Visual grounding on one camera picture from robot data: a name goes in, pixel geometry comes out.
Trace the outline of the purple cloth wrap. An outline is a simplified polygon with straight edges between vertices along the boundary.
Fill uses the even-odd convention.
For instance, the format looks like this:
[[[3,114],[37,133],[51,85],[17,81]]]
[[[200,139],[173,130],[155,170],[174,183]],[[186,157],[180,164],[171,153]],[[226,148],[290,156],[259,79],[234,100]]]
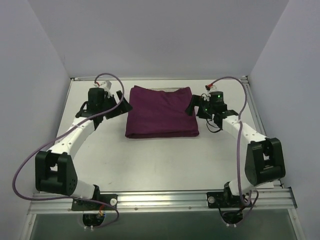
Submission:
[[[125,137],[128,139],[197,137],[195,113],[185,110],[192,98],[189,87],[174,92],[156,91],[140,86],[130,90]]]

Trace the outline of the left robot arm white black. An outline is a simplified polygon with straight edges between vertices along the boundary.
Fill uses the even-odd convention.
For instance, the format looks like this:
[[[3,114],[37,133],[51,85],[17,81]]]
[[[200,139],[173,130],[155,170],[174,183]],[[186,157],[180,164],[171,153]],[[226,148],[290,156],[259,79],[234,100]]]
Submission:
[[[90,88],[87,101],[76,113],[68,131],[47,151],[35,155],[35,187],[38,191],[83,199],[83,204],[90,210],[100,206],[99,187],[79,180],[73,159],[103,120],[133,109],[122,91],[118,90],[116,95],[119,101],[106,89]]]

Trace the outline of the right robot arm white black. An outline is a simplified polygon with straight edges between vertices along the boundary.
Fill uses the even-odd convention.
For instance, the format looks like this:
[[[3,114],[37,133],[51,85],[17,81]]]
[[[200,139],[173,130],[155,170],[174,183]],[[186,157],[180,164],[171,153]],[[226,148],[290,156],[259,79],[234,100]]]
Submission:
[[[234,206],[240,197],[256,187],[279,180],[286,175],[281,141],[269,138],[241,120],[240,114],[228,109],[221,91],[192,95],[185,112],[207,121],[212,120],[221,131],[236,138],[237,178],[225,184],[223,203]]]

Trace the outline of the metal mesh instrument tray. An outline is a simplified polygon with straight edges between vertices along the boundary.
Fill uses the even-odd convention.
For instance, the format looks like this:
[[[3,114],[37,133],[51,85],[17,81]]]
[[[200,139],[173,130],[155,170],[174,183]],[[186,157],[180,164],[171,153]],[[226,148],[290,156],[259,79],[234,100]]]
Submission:
[[[165,93],[173,93],[177,90],[180,90],[181,88],[180,87],[165,87],[165,88],[148,88],[148,89],[152,90],[152,91],[157,91],[157,92],[163,91]]]

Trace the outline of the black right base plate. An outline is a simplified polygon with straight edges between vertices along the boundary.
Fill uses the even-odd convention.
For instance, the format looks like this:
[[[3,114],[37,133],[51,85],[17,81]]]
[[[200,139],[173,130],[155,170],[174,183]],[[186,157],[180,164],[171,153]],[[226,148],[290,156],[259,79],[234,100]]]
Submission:
[[[244,207],[239,196],[233,196],[223,191],[209,191],[206,193],[207,206],[210,209],[241,208]]]

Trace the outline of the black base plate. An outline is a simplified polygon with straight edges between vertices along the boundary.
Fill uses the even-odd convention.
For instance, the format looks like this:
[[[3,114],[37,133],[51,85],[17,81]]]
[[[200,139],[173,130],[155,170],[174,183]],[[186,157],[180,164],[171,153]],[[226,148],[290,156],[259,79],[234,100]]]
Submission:
[[[71,210],[80,211],[110,211],[117,208],[118,195],[115,193],[102,193],[96,200],[74,199]]]
[[[233,196],[223,191],[209,191],[206,193],[207,206],[210,209],[241,208],[244,207],[239,196]]]

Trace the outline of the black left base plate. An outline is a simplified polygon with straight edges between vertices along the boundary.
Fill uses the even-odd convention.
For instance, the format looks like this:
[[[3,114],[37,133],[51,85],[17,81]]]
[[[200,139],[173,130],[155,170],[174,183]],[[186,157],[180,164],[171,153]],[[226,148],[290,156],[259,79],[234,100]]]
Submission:
[[[102,193],[96,200],[74,199],[71,210],[80,211],[110,211],[117,208],[118,195],[115,193]]]

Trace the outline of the aluminium front rail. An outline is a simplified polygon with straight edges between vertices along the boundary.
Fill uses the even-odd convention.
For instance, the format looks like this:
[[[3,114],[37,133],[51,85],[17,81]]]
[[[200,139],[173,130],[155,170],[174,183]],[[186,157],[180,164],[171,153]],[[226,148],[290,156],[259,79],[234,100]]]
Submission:
[[[297,204],[290,188],[262,188],[255,203],[256,210],[295,209]],[[216,206],[223,209],[222,198],[214,190],[189,191],[138,191],[115,192],[116,208],[119,213],[153,213],[153,212],[189,212],[214,211]],[[29,214],[97,214],[100,210],[112,213],[112,209],[86,208],[75,210],[77,201],[56,199],[49,201],[32,201]]]

